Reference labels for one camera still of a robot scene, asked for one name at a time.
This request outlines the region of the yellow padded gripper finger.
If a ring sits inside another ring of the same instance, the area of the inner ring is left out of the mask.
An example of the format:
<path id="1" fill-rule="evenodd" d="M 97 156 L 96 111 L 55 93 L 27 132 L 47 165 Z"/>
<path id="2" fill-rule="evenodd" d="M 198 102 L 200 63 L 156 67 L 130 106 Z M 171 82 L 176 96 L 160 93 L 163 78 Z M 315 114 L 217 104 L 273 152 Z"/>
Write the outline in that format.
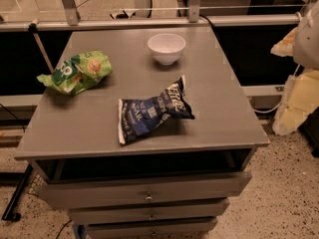
<path id="1" fill-rule="evenodd" d="M 292 57 L 296 31 L 296 28 L 292 29 L 281 41 L 271 48 L 270 53 L 279 57 Z"/>
<path id="2" fill-rule="evenodd" d="M 289 76 L 272 129 L 277 135 L 290 134 L 318 108 L 319 71 L 306 69 L 298 77 Z"/>

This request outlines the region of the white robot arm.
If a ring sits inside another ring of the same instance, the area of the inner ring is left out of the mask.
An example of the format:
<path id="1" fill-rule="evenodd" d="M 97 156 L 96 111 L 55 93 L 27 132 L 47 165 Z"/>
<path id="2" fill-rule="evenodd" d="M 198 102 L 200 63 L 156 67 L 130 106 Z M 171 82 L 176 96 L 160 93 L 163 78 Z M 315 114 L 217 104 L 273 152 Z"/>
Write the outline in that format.
<path id="1" fill-rule="evenodd" d="M 279 57 L 292 57 L 298 67 L 304 68 L 285 83 L 272 126 L 278 135 L 294 132 L 319 108 L 319 1 L 297 16 L 298 26 L 270 50 Z"/>

